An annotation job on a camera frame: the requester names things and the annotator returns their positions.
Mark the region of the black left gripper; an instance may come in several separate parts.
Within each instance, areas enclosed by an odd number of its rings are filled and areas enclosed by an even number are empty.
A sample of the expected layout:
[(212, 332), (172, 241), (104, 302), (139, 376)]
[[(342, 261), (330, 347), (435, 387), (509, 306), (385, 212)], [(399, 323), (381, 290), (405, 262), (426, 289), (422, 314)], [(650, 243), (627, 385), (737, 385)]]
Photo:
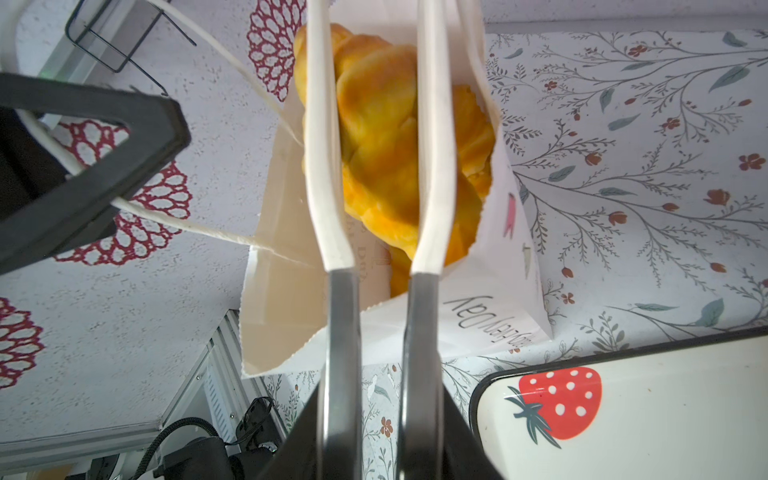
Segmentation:
[[(41, 114), (109, 122), (129, 137), (87, 167), (52, 137)], [(2, 273), (115, 233), (116, 201), (137, 193), (190, 141), (175, 100), (2, 74)]]

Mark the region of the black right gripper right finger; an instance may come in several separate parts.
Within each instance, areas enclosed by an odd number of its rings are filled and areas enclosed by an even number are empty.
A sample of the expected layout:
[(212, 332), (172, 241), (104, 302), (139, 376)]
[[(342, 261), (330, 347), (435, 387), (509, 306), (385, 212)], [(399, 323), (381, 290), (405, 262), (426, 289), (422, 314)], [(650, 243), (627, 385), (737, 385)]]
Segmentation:
[(442, 479), (503, 479), (486, 456), (446, 387), (443, 388)]

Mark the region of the white slotted serving tongs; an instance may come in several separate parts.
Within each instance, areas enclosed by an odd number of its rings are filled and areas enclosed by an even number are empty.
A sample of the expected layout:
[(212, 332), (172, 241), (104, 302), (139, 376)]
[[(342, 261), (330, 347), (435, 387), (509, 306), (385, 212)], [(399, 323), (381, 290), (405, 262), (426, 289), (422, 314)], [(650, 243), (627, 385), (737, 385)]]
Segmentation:
[[(417, 19), (420, 225), (404, 333), (396, 473), (401, 479), (438, 479), (444, 419), (438, 294), (458, 171), (444, 4), (420, 2)], [(362, 473), (359, 277), (343, 227), (331, 27), (321, 1), (308, 5), (306, 48), (306, 193), (329, 276), (328, 345), (317, 389), (318, 477), (357, 479)]]

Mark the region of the white paper gift bag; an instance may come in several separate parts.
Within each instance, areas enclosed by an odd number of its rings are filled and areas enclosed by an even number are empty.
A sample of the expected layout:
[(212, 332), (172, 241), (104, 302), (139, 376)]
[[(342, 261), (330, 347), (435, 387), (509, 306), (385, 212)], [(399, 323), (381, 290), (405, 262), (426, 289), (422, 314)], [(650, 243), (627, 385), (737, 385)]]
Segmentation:
[[(422, 1), (321, 2), (329, 9), (330, 27), (340, 21), (417, 48)], [(443, 4), (450, 84), (467, 83), (498, 129), (501, 116), (484, 66), (479, 4)], [(328, 345), (329, 276), (306, 193), (306, 105), (295, 93), (288, 95), (281, 120), (259, 227), (243, 239), (250, 249), (239, 313), (247, 378), (318, 369)], [(551, 334), (531, 235), (499, 130), (490, 162), (492, 183), (475, 242), (461, 260), (444, 261), (440, 276), (438, 351), (445, 358), (519, 348)], [(362, 366), (392, 363), (403, 353), (409, 294), (390, 296), (389, 269), (376, 255), (372, 233), (342, 211), (359, 277)]]

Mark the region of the long braided fake bread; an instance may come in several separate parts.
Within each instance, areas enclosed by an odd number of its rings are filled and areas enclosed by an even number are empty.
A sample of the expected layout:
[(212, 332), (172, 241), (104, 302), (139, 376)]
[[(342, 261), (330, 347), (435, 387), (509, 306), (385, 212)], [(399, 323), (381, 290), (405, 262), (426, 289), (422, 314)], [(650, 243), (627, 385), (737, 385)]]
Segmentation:
[[(387, 244), (390, 292), (408, 289), (418, 243), (417, 51), (331, 26), (345, 211)], [(492, 183), (495, 133), (467, 85), (452, 88), (457, 201), (445, 262), (468, 254)]]

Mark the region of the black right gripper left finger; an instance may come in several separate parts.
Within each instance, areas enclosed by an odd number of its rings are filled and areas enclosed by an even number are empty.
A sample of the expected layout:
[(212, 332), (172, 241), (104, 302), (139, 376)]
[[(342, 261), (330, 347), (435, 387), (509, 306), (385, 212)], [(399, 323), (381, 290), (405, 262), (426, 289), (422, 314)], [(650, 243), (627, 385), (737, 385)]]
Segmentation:
[(316, 386), (296, 423), (258, 480), (317, 478), (318, 393)]

